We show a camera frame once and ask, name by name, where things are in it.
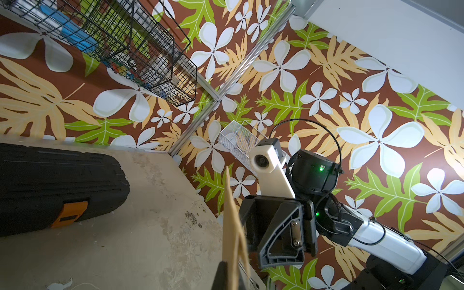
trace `aluminum rail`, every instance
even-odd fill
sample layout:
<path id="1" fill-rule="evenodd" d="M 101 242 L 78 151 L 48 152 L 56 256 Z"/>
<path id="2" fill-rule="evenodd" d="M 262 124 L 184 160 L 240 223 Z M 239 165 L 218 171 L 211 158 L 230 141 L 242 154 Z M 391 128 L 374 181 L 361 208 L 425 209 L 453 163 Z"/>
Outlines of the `aluminum rail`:
<path id="1" fill-rule="evenodd" d="M 195 133 L 195 131 L 198 129 L 201 123 L 203 123 L 206 117 L 212 113 L 214 106 L 216 105 L 216 102 L 222 101 L 222 98 L 226 95 L 230 88 L 242 77 L 246 70 L 252 65 L 252 63 L 259 56 L 259 54 L 269 44 L 270 40 L 277 35 L 279 29 L 287 23 L 294 11 L 295 6 L 293 6 L 290 3 L 279 15 L 276 22 L 274 22 L 274 24 L 269 28 L 269 30 L 266 31 L 264 36 L 256 43 L 251 52 L 245 56 L 245 59 L 240 63 L 240 65 L 233 72 L 233 74 L 226 80 L 226 82 L 220 87 L 217 93 L 202 76 L 198 75 L 197 81 L 200 83 L 203 89 L 205 89 L 212 96 L 213 101 L 209 102 L 203 108 L 200 114 L 190 123 L 187 129 L 182 133 L 182 135 L 176 141 L 176 143 L 174 143 L 174 145 L 168 151 L 168 153 L 171 156 L 176 155 L 184 146 L 184 144 L 186 144 L 190 140 L 190 137 Z"/>

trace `black toolbox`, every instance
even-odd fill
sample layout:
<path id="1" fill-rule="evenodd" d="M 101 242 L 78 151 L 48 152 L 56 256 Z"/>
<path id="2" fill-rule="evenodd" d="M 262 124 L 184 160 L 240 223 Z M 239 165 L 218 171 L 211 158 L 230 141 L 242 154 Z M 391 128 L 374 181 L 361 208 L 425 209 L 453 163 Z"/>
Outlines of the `black toolbox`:
<path id="1" fill-rule="evenodd" d="M 128 194 L 111 156 L 0 143 L 0 236 L 109 213 Z"/>

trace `green leaf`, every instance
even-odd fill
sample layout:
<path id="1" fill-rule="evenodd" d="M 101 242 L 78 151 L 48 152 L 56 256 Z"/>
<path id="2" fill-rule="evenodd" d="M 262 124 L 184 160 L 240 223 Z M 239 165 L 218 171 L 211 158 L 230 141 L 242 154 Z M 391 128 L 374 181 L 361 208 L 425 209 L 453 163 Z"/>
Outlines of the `green leaf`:
<path id="1" fill-rule="evenodd" d="M 189 30 L 187 37 L 192 42 L 192 44 L 188 47 L 188 49 L 190 49 L 193 48 L 193 41 L 195 39 L 201 43 L 200 24 L 203 19 L 205 19 L 206 22 L 215 23 L 214 12 L 209 0 L 179 0 L 179 3 L 187 9 L 195 9 L 195 14 L 186 17 L 180 24 L 181 28 Z M 188 43 L 187 38 L 184 38 L 182 43 Z"/>
<path id="2" fill-rule="evenodd" d="M 200 112 L 204 109 L 204 107 L 212 101 L 213 101 L 213 98 L 211 98 L 211 96 L 204 90 L 203 93 L 201 94 L 200 100 L 198 101 L 198 103 L 196 103 L 196 105 L 198 106 L 198 111 L 195 112 L 195 114 L 193 115 L 193 118 L 195 119 L 200 114 Z"/>
<path id="3" fill-rule="evenodd" d="M 219 7 L 223 7 L 223 8 L 227 7 L 225 0 L 213 0 L 213 3 Z"/>
<path id="4" fill-rule="evenodd" d="M 306 264 L 303 269 L 303 277 L 300 273 L 300 269 L 294 266 L 290 266 L 290 274 L 287 274 L 287 271 L 285 271 L 283 266 L 278 266 L 276 268 L 266 268 L 263 269 L 262 272 L 267 272 L 272 281 L 280 281 L 284 283 L 285 287 L 282 290 L 309 290 L 311 289 L 311 286 L 308 282 L 308 279 L 316 276 L 316 263 L 317 258 Z"/>
<path id="5" fill-rule="evenodd" d="M 287 8 L 287 6 L 290 4 L 290 1 L 283 1 L 283 0 L 278 0 L 277 3 L 274 5 L 274 8 L 272 9 L 271 14 L 269 15 L 269 19 L 267 22 L 267 27 L 263 29 L 261 32 L 261 35 L 259 36 L 259 39 L 263 37 L 263 35 L 269 30 L 272 25 L 274 25 L 274 22 L 279 18 L 279 16 L 284 12 L 284 10 Z"/>
<path id="6" fill-rule="evenodd" d="M 155 14 L 153 14 L 153 18 L 154 18 L 156 21 L 160 22 L 161 18 L 163 18 L 163 15 L 164 15 L 164 11 L 161 11 L 161 13 L 155 13 Z"/>
<path id="7" fill-rule="evenodd" d="M 302 47 L 305 49 L 309 49 L 310 45 L 315 45 L 320 50 L 328 49 L 329 45 L 327 43 L 322 42 L 322 41 L 317 41 L 318 39 L 322 39 L 326 37 L 328 34 L 327 31 L 315 32 L 319 28 L 320 28 L 319 26 L 309 23 L 307 30 L 295 30 L 296 34 L 302 40 L 291 40 L 291 41 L 288 41 L 288 43 L 292 46 Z"/>
<path id="8" fill-rule="evenodd" d="M 111 127 L 122 127 L 129 124 L 132 124 L 134 121 L 126 120 L 126 119 L 104 119 L 98 120 L 100 126 L 91 125 L 84 121 L 77 121 L 73 123 L 65 124 L 64 127 L 69 130 L 73 131 L 87 131 L 91 130 L 90 132 L 84 133 L 77 137 L 74 142 L 90 142 L 92 140 L 96 141 L 94 144 L 97 145 L 109 145 L 108 140 L 110 137 L 116 138 L 119 136 L 127 135 L 126 133 L 122 132 L 121 130 L 113 129 Z"/>
<path id="9" fill-rule="evenodd" d="M 103 30 L 111 31 L 111 35 L 123 44 L 127 45 L 128 36 L 132 35 L 132 42 L 134 43 L 134 47 L 148 59 L 151 58 L 147 41 L 148 32 L 146 32 L 146 30 L 143 29 L 137 22 L 132 23 L 132 21 L 130 21 L 130 15 L 123 12 L 123 10 L 107 9 L 103 13 L 98 11 L 95 13 L 94 21 L 96 21 Z M 106 34 L 101 33 L 99 29 L 94 31 L 92 37 L 97 42 L 108 42 Z M 115 41 L 111 41 L 111 43 L 108 45 L 109 48 L 114 52 L 120 52 L 122 49 L 122 46 Z"/>
<path id="10" fill-rule="evenodd" d="M 229 174 L 232 175 L 232 168 L 233 168 L 233 163 L 229 165 Z M 226 182 L 226 172 L 223 172 L 223 175 L 221 176 L 220 173 L 214 172 L 213 176 L 211 176 L 211 173 L 209 173 L 208 169 L 206 167 L 203 167 L 204 169 L 204 175 L 201 175 L 199 172 L 197 174 L 192 175 L 192 179 L 195 182 L 199 182 L 197 185 L 196 189 L 202 189 L 204 187 L 209 187 L 208 193 L 206 194 L 205 197 L 205 202 L 208 202 L 212 200 L 218 193 L 218 212 L 221 212 L 221 207 L 224 204 L 224 185 Z"/>
<path id="11" fill-rule="evenodd" d="M 64 125 L 66 129 L 73 130 L 73 131 L 88 131 L 96 129 L 100 126 L 88 124 L 84 121 L 76 121 L 72 123 L 67 123 Z"/>
<path id="12" fill-rule="evenodd" d="M 348 179 L 345 183 L 351 189 L 360 189 L 361 193 L 356 197 L 356 200 L 367 198 L 371 195 L 382 197 L 382 200 L 375 208 L 374 216 L 377 218 L 385 213 L 390 212 L 401 202 L 401 207 L 398 210 L 398 228 L 404 232 L 404 226 L 412 217 L 414 203 L 420 202 L 415 199 L 416 195 L 412 192 L 411 187 L 414 184 L 420 183 L 420 168 L 422 163 L 414 166 L 405 175 L 404 192 L 402 191 L 401 181 L 397 177 L 387 175 L 387 187 L 382 185 L 379 177 L 367 168 L 368 182 L 362 181 L 358 176 L 354 175 L 354 179 Z"/>
<path id="13" fill-rule="evenodd" d="M 234 101 L 237 104 L 237 110 L 233 113 L 228 113 L 226 112 L 227 117 L 229 118 L 230 121 L 237 121 L 238 123 L 242 123 L 244 121 L 251 122 L 250 118 L 243 117 L 243 115 L 248 114 L 253 107 L 246 108 L 245 105 L 249 102 L 250 100 L 247 99 L 246 95 L 243 95 L 240 97 L 240 102 Z"/>
<path id="14" fill-rule="evenodd" d="M 436 113 L 425 113 L 446 109 L 450 103 L 446 101 L 429 101 L 429 98 L 435 96 L 435 93 L 421 85 L 418 85 L 418 87 L 419 92 L 417 93 L 417 96 L 397 93 L 398 96 L 401 97 L 401 100 L 411 107 L 411 109 L 400 106 L 389 106 L 388 108 L 393 113 L 401 117 L 413 119 L 414 121 L 424 121 L 422 114 L 429 114 L 435 124 L 451 126 L 451 121 L 445 116 Z"/>
<path id="15" fill-rule="evenodd" d="M 229 122 L 219 122 L 219 124 L 221 124 L 222 128 L 225 128 L 227 127 L 227 125 L 229 125 Z"/>
<path id="16" fill-rule="evenodd" d="M 422 163 L 414 166 L 409 170 L 405 175 L 404 181 L 404 191 L 405 195 L 408 196 L 411 200 L 416 197 L 416 194 L 411 190 L 412 186 L 420 183 L 420 169 L 422 168 Z M 398 228 L 401 232 L 405 231 L 405 224 L 412 217 L 412 210 L 414 209 L 414 202 L 407 202 L 398 210 Z"/>
<path id="17" fill-rule="evenodd" d="M 300 98 L 306 94 L 306 84 L 308 80 L 305 80 L 296 90 L 295 97 L 293 94 L 284 92 L 284 99 L 281 100 L 279 95 L 271 89 L 271 99 L 261 96 L 260 100 L 257 100 L 256 103 L 258 107 L 265 106 L 263 113 L 269 112 L 272 109 L 279 109 L 279 112 L 276 115 L 274 120 L 274 125 L 285 120 L 287 116 L 292 112 L 290 119 L 299 118 L 301 115 L 301 110 L 303 109 L 300 104 Z M 290 123 L 290 133 L 293 134 L 293 129 L 295 128 L 298 121 L 292 121 Z"/>
<path id="18" fill-rule="evenodd" d="M 100 65 L 100 62 L 93 57 L 90 57 L 87 53 L 82 53 L 85 60 L 85 77 L 93 73 L 94 70 Z"/>
<path id="19" fill-rule="evenodd" d="M 443 115 L 439 115 L 439 114 L 431 113 L 431 112 L 423 113 L 423 115 L 432 119 L 432 121 L 438 126 L 441 126 L 441 125 L 445 125 L 448 127 L 451 126 L 451 120 Z"/>

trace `black wire basket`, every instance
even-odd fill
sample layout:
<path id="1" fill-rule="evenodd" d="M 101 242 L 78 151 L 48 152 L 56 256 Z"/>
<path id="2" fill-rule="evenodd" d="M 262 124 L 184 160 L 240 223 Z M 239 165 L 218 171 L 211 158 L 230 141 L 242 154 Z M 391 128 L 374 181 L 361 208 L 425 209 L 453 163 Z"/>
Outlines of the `black wire basket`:
<path id="1" fill-rule="evenodd" d="M 184 54 L 190 40 L 181 49 L 138 0 L 0 0 L 0 5 L 174 106 L 195 100 L 197 67 Z"/>

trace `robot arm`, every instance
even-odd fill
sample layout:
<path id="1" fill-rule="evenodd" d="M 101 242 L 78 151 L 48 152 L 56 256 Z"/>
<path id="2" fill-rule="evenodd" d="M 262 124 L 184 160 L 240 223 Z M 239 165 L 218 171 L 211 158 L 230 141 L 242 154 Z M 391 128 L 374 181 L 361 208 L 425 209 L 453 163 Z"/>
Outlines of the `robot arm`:
<path id="1" fill-rule="evenodd" d="M 301 149 L 292 156 L 285 172 L 285 158 L 276 138 L 262 140 L 250 151 L 249 158 L 262 195 L 248 196 L 242 202 L 240 218 L 249 251 L 258 253 L 260 267 L 302 264 L 304 252 L 315 256 L 316 230 L 342 246 L 369 252 L 378 258 L 375 263 L 392 266 L 389 275 L 401 276 L 400 286 L 404 283 L 409 287 L 414 277 L 416 283 L 423 283 L 427 277 L 424 271 L 430 273 L 444 265 L 399 233 L 340 204 L 331 195 L 342 172 L 340 165 Z M 418 279 L 418 273 L 424 278 Z"/>

